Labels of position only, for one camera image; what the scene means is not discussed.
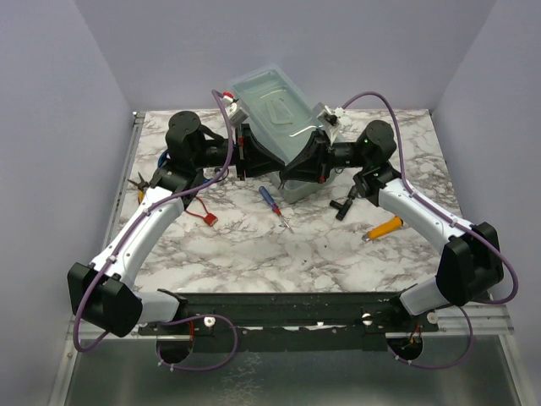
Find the marble tabletop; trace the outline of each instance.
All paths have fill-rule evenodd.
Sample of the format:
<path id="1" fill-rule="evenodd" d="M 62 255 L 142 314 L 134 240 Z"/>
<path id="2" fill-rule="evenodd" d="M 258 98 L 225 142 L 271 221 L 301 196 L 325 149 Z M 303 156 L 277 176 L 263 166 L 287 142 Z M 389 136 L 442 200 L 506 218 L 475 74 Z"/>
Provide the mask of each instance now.
<path id="1" fill-rule="evenodd" d="M 202 123 L 226 136 L 216 110 L 195 110 Z M 135 153 L 131 178 L 149 179 L 166 148 L 167 121 L 175 112 L 148 112 Z M 423 193 L 460 214 L 445 161 L 426 110 L 397 111 L 404 139 L 407 175 Z M 374 119 L 390 122 L 380 110 L 348 110 L 343 135 L 355 140 Z M 398 154 L 391 162 L 398 167 Z M 187 214 L 177 219 L 150 252 L 135 290 L 173 292 L 373 292 L 399 291 L 433 275 L 439 258 L 414 229 L 402 229 L 371 242 L 362 236 L 393 214 L 356 199 L 345 220 L 335 219 L 331 199 L 344 201 L 354 169 L 292 205 L 266 177 L 240 181 L 234 168 L 227 179 L 199 192 L 214 227 Z M 260 196 L 264 185 L 280 205 L 295 233 L 281 225 Z M 137 191 L 128 185 L 120 226 L 137 207 Z M 189 209 L 202 212 L 199 202 Z"/>

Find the translucent plastic container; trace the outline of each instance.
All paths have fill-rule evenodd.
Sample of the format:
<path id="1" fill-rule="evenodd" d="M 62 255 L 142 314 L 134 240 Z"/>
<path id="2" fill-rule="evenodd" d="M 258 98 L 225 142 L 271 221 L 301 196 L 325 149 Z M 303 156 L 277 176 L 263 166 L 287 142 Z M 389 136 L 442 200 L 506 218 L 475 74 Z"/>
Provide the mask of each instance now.
<path id="1" fill-rule="evenodd" d="M 276 65 L 241 76 L 230 83 L 230 88 L 248 110 L 250 127 L 257 140 L 286 165 L 306 146 L 312 132 L 322 127 L 306 96 Z M 332 172 L 325 184 L 335 176 Z M 278 187 L 278 173 L 271 173 L 270 181 Z M 288 203 L 293 203 L 325 184 L 289 180 L 280 193 Z"/>

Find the purple cable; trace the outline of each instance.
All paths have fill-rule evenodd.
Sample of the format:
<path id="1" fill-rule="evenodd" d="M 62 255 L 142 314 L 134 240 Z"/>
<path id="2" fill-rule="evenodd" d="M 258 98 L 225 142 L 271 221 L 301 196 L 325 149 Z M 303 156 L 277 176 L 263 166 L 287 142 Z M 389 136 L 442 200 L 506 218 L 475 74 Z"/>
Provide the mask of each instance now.
<path id="1" fill-rule="evenodd" d="M 207 370 L 217 370 L 218 368 L 222 367 L 223 365 L 227 364 L 235 353 L 237 352 L 237 346 L 238 346 L 238 335 L 237 335 L 237 329 L 235 328 L 235 325 L 229 320 L 228 318 L 224 317 L 223 315 L 193 315 L 192 317 L 187 317 L 182 320 L 177 321 L 169 321 L 167 323 L 160 323 L 162 326 L 176 326 L 177 324 L 183 324 L 188 323 L 189 321 L 204 319 L 205 317 L 214 317 L 215 319 L 224 320 L 233 330 L 233 348 L 229 355 L 223 360 L 220 361 L 217 364 L 209 365 L 209 366 L 181 366 L 181 365 L 175 365 L 175 364 L 168 364 L 161 358 L 161 352 L 160 347 L 158 347 L 158 357 L 160 358 L 160 363 L 168 366 L 169 368 L 173 368 L 174 370 L 189 370 L 192 372 L 205 372 Z"/>
<path id="2" fill-rule="evenodd" d="M 400 358 L 398 355 L 396 355 L 396 353 L 389 346 L 387 346 L 387 349 L 389 350 L 389 352 L 391 354 L 394 355 L 395 359 L 398 362 L 402 362 L 403 364 L 412 366 L 414 368 L 420 368 L 422 370 L 445 370 L 447 368 L 452 368 L 453 366 L 459 365 L 460 363 L 465 361 L 467 359 L 467 357 L 469 357 L 469 355 L 472 353 L 472 348 L 473 348 L 473 327 L 472 327 L 472 321 L 470 320 L 470 318 L 467 315 L 466 311 L 464 311 L 464 309 L 462 307 L 459 307 L 458 309 L 459 309 L 459 311 L 461 311 L 464 314 L 464 317 L 466 317 L 467 328 L 470 331 L 470 335 L 469 335 L 469 338 L 468 338 L 468 341 L 467 341 L 466 351 L 464 351 L 464 354 L 462 354 L 459 359 L 457 359 L 457 360 L 455 360 L 453 362 L 450 362 L 449 364 L 426 365 L 426 364 L 419 364 L 419 363 L 416 363 L 416 362 L 408 361 L 408 360 L 406 360 L 404 358 Z"/>
<path id="3" fill-rule="evenodd" d="M 402 137 L 400 135 L 400 129 L 398 127 L 398 120 L 396 119 L 395 112 L 392 109 L 391 104 L 389 104 L 389 102 L 387 101 L 387 99 L 385 99 L 383 97 L 383 95 L 381 95 L 380 93 L 378 93 L 376 91 L 364 91 L 362 93 L 359 93 L 358 95 L 355 95 L 354 97 L 352 97 L 348 101 L 346 101 L 342 105 L 342 108 L 347 108 L 350 104 L 352 104 L 357 99 L 359 99 L 359 98 L 361 98 L 363 96 L 376 96 L 376 97 L 378 97 L 379 99 L 381 99 L 384 102 L 385 106 L 387 107 L 387 110 L 389 110 L 389 114 L 391 115 L 392 123 L 395 126 L 396 141 L 397 141 L 397 144 L 398 144 L 398 156 L 400 157 L 400 172 L 402 174 L 402 182 L 404 183 L 404 187 L 406 188 L 407 192 L 410 195 L 412 195 L 413 198 L 415 198 L 419 203 L 421 203 L 423 206 L 425 206 L 430 211 L 432 211 L 436 216 L 439 216 L 439 217 L 443 218 L 444 220 L 446 220 L 449 224 L 452 224 L 453 220 L 450 217 L 448 217 L 444 212 L 442 212 L 437 207 L 433 206 L 429 201 L 426 201 L 421 196 L 419 196 L 412 189 L 409 182 L 407 181 L 407 179 L 406 179 L 406 166 L 405 166 L 405 162 L 404 162 L 404 151 L 402 149 Z M 478 303 L 486 304 L 486 305 L 491 305 L 491 304 L 492 305 L 497 305 L 497 304 L 498 305 L 504 305 L 505 303 L 508 303 L 508 302 L 512 301 L 515 298 L 516 293 L 518 292 L 518 276 L 516 275 L 515 268 L 513 268 L 513 266 L 507 260 L 507 258 L 505 258 L 489 241 L 487 241 L 486 239 L 481 237 L 479 234 L 475 233 L 473 230 L 471 230 L 471 229 L 469 229 L 467 227 L 462 226 L 459 223 L 456 223 L 455 227 L 458 228 L 459 230 L 463 231 L 464 233 L 467 233 L 468 235 L 471 235 L 472 237 L 477 239 L 479 242 L 481 242 L 481 244 L 483 244 L 485 247 L 487 247 L 490 250 L 490 252 L 492 252 L 494 255 L 496 255 L 498 257 L 498 259 L 500 261 L 502 261 L 505 264 L 505 266 L 507 267 L 507 269 L 509 270 L 509 274 L 511 275 L 511 279 L 513 281 L 513 288 L 511 290 L 511 293 L 506 298 L 497 299 L 497 300 L 475 300 L 475 301 L 478 302 Z"/>
<path id="4" fill-rule="evenodd" d="M 161 199 L 154 203 L 153 205 L 149 206 L 146 213 L 141 213 L 138 217 L 135 218 L 134 222 L 128 227 L 126 230 L 126 233 L 120 238 L 118 241 L 117 246 L 114 248 L 114 250 L 111 253 L 111 256 L 117 256 L 120 249 L 126 244 L 126 241 L 128 241 L 131 234 L 134 232 L 134 230 L 137 228 L 139 223 L 147 216 L 149 216 L 154 209 L 156 209 L 158 206 L 163 205 L 164 203 L 167 203 L 168 201 L 177 199 L 179 197 L 183 197 L 185 195 L 191 195 L 193 193 L 199 192 L 202 189 L 208 188 L 215 182 L 217 182 L 221 176 L 226 172 L 227 168 L 229 167 L 229 164 L 231 163 L 231 158 L 233 155 L 233 132 L 231 129 L 231 124 L 229 123 L 229 119 L 227 118 L 227 112 L 226 108 L 221 104 L 221 98 L 223 97 L 222 93 L 218 91 L 211 91 L 212 96 L 214 97 L 214 100 L 216 100 L 216 103 L 218 104 L 218 108 L 220 109 L 221 115 L 223 116 L 223 119 L 226 123 L 226 130 L 227 130 L 227 156 L 226 161 L 223 164 L 223 167 L 221 167 L 220 172 L 215 173 L 214 177 L 211 178 L 207 183 L 201 184 L 193 189 L 185 190 L 183 192 L 176 193 L 174 195 L 170 195 L 166 197 L 165 199 Z M 83 347 L 81 345 L 81 342 L 79 340 L 79 327 L 80 323 L 83 317 L 83 310 L 85 309 L 85 306 L 88 302 L 88 299 L 90 295 L 92 294 L 92 291 L 100 281 L 101 277 L 105 275 L 105 272 L 107 272 L 107 269 L 109 269 L 109 266 L 111 266 L 112 261 L 110 259 L 107 259 L 103 267 L 100 269 L 100 271 L 96 274 L 94 279 L 92 279 L 92 282 L 90 282 L 90 285 L 85 290 L 85 294 L 83 294 L 83 298 L 81 299 L 79 303 L 79 307 L 77 308 L 77 312 L 75 313 L 75 321 L 74 321 L 74 346 L 77 351 L 81 353 L 85 353 L 87 351 L 91 351 L 109 332 L 103 332 L 94 342 L 92 342 L 88 347 Z"/>

